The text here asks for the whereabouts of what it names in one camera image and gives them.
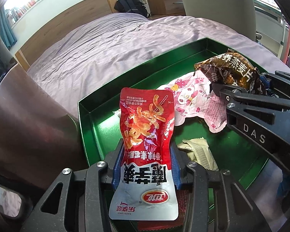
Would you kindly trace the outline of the black and pink kettle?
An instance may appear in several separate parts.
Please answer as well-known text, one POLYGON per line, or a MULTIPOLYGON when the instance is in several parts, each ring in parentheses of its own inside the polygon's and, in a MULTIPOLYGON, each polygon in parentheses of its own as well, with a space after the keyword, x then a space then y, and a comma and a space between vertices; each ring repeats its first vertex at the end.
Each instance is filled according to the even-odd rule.
POLYGON ((87 163, 77 118, 51 98, 20 65, 0 81, 0 186, 2 209, 20 216, 64 168, 87 163))

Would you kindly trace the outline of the purple bed sheet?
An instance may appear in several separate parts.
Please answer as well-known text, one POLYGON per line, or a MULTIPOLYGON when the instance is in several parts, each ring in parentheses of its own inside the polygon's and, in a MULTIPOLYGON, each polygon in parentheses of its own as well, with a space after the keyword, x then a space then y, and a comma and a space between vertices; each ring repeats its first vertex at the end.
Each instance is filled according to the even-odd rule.
POLYGON ((205 37, 237 50, 268 72, 290 72, 265 47, 216 21, 191 16, 148 20, 138 14, 114 13, 72 30, 49 47, 28 74, 77 116, 77 103, 105 83, 164 52, 205 37))

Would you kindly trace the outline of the teal curtain left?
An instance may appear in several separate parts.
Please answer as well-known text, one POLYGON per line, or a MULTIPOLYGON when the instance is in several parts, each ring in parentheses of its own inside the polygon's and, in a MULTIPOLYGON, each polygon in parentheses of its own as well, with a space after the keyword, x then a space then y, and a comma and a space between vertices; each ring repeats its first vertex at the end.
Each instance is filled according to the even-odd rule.
POLYGON ((17 42, 17 38, 7 19, 4 6, 1 6, 0 8, 0 37, 8 50, 10 50, 17 42))

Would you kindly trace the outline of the white desk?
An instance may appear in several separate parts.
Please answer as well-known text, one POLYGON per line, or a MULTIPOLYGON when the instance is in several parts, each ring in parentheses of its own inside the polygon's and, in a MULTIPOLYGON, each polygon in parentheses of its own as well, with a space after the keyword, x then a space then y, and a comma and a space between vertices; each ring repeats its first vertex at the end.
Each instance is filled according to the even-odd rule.
POLYGON ((261 44, 280 60, 289 53, 289 25, 279 8, 262 0, 253 0, 256 12, 257 33, 262 35, 261 44))

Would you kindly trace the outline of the pink cartoon shaped packet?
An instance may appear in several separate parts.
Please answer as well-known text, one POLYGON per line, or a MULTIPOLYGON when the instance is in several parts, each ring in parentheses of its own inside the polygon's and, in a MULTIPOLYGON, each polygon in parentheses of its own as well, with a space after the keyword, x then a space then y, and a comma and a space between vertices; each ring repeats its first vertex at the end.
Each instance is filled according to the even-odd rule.
POLYGON ((210 80, 201 72, 190 72, 158 87, 174 96, 175 125, 186 118, 204 119, 210 132, 222 131, 226 124, 226 104, 210 89, 210 80))

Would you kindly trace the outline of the brown oat snack packet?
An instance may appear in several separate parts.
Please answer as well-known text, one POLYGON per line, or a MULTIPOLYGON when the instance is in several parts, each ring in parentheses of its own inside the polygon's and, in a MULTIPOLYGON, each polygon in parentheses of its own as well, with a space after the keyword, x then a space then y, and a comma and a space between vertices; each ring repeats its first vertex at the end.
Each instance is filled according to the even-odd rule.
POLYGON ((266 95, 259 70, 246 57, 237 52, 216 55, 194 65, 212 83, 244 88, 250 94, 266 95))

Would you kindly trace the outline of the black backpack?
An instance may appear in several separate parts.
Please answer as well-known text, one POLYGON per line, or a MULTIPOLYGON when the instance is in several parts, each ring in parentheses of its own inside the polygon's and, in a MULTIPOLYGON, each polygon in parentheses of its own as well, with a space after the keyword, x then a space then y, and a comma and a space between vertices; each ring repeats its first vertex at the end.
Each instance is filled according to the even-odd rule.
POLYGON ((134 13, 145 18, 150 17, 142 0, 117 0, 114 9, 120 13, 134 13))

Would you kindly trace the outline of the wooden headboard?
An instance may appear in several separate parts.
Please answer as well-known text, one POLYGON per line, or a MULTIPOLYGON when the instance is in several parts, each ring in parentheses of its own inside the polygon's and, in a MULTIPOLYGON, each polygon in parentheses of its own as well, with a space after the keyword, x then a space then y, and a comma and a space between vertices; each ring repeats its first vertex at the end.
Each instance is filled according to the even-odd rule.
POLYGON ((50 46, 72 30, 106 15, 116 13, 117 0, 83 0, 55 16, 34 33, 15 53, 15 58, 25 71, 50 46))

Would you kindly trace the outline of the red white spicy snack pouch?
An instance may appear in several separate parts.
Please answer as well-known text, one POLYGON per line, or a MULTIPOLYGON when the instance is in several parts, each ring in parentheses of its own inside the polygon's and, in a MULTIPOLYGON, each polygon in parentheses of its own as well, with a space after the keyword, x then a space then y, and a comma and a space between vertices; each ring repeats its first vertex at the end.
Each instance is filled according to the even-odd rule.
POLYGON ((124 87, 120 93, 120 110, 124 156, 109 217, 176 220, 179 211, 170 152, 174 129, 173 93, 124 87))

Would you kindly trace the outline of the wooden nightstand drawers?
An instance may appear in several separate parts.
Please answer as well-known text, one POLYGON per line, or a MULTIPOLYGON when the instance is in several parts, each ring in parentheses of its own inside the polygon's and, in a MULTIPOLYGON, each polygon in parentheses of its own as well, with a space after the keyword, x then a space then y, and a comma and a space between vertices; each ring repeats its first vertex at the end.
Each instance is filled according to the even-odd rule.
POLYGON ((166 16, 185 16, 182 0, 147 0, 150 19, 158 19, 166 16))

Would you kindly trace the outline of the beige green snack packet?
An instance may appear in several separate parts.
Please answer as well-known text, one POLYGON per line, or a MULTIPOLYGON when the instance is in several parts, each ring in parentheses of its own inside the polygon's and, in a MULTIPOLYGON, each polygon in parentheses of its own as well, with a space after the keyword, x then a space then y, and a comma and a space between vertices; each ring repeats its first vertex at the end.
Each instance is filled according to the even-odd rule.
POLYGON ((190 161, 194 161, 206 170, 218 171, 218 165, 209 149, 207 140, 202 138, 194 138, 190 140, 182 140, 177 144, 179 150, 184 151, 190 161))

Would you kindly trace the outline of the beige office chair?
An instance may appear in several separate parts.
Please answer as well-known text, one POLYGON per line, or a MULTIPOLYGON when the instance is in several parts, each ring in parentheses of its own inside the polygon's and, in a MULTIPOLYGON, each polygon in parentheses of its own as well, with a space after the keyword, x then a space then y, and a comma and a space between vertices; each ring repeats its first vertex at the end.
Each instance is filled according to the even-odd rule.
POLYGON ((210 19, 256 41, 253 0, 182 0, 187 16, 210 19))

